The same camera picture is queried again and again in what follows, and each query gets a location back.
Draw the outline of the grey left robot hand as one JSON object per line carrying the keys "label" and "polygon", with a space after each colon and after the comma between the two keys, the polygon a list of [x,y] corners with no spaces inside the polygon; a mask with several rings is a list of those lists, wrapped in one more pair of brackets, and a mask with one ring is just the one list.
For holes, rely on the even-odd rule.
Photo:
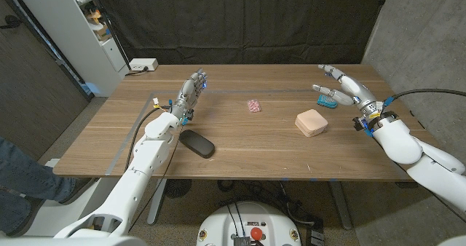
{"label": "grey left robot hand", "polygon": [[207,74],[202,68],[193,73],[182,85],[170,108],[170,113],[181,122],[192,118],[193,108],[202,91],[207,87]]}

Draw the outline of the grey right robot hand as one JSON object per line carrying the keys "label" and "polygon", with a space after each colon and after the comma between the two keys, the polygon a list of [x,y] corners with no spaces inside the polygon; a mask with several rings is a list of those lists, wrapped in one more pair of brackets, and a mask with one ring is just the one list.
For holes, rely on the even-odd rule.
{"label": "grey right robot hand", "polygon": [[337,80],[341,84],[343,92],[316,84],[312,85],[313,90],[344,106],[356,106],[367,121],[381,116],[382,103],[376,100],[376,97],[364,84],[333,66],[320,64],[318,68],[323,69],[326,75]]}

